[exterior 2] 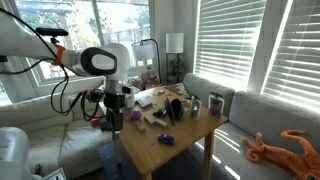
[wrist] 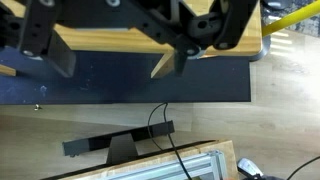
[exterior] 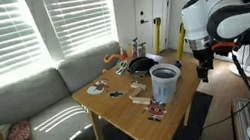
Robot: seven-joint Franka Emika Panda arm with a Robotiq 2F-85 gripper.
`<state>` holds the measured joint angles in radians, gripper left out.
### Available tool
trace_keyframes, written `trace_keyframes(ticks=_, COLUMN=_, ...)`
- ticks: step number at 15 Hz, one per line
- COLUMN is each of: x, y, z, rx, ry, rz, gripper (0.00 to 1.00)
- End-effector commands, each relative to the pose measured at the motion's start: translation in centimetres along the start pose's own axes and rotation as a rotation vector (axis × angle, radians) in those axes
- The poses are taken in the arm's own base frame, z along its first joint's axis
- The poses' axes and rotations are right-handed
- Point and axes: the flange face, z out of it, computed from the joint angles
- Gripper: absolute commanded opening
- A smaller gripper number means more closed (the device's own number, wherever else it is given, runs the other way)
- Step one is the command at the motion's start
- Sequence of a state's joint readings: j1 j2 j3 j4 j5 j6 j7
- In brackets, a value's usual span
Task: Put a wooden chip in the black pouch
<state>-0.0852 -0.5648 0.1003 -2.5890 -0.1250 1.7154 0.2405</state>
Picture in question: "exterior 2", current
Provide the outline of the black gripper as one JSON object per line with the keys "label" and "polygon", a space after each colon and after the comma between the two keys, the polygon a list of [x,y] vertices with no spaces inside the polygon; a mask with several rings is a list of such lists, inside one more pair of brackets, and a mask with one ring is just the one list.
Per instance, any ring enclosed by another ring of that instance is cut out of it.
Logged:
{"label": "black gripper", "polygon": [[113,140],[120,139],[121,129],[123,127],[123,107],[125,96],[122,92],[122,85],[116,80],[105,81],[105,97],[103,104],[107,109],[106,129],[113,130]]}

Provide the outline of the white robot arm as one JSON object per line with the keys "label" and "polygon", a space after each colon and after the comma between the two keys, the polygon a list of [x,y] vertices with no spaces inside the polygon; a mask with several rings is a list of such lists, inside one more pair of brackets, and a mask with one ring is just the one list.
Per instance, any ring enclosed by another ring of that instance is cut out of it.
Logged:
{"label": "white robot arm", "polygon": [[118,140],[123,129],[126,95],[135,90],[126,83],[130,55],[122,44],[111,43],[99,47],[71,50],[43,36],[66,36],[63,29],[32,28],[13,13],[0,9],[0,55],[32,58],[46,61],[54,66],[68,69],[82,77],[104,77],[103,103],[107,108],[107,119],[111,124],[114,140]]}

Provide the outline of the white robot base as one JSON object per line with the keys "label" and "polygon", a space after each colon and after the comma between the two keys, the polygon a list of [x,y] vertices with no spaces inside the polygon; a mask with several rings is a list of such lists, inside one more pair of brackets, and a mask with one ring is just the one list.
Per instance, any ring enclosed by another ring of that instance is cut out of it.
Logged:
{"label": "white robot base", "polygon": [[31,172],[28,162],[29,140],[16,127],[0,128],[0,180],[42,180]]}

